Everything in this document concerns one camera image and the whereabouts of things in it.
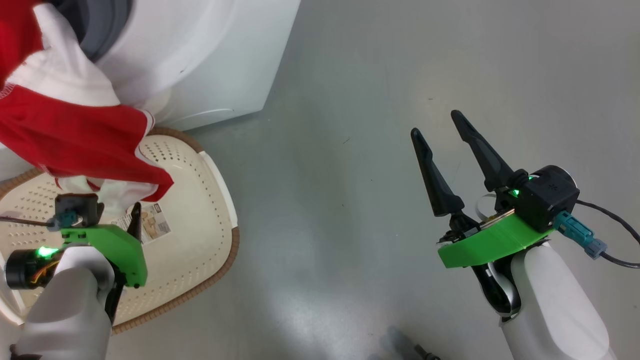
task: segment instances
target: gray floor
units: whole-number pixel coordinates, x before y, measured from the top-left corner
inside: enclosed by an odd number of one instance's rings
[[[470,212],[483,178],[454,108],[513,168],[561,165],[583,199],[640,226],[639,15],[633,0],[303,0],[264,111],[191,131],[238,211],[233,268],[115,336],[108,358],[414,359],[402,353],[416,341],[444,360],[511,359],[472,272],[437,257],[447,220],[409,131]],[[640,258],[615,223],[576,214]],[[637,359],[638,273],[554,247],[618,358]]]

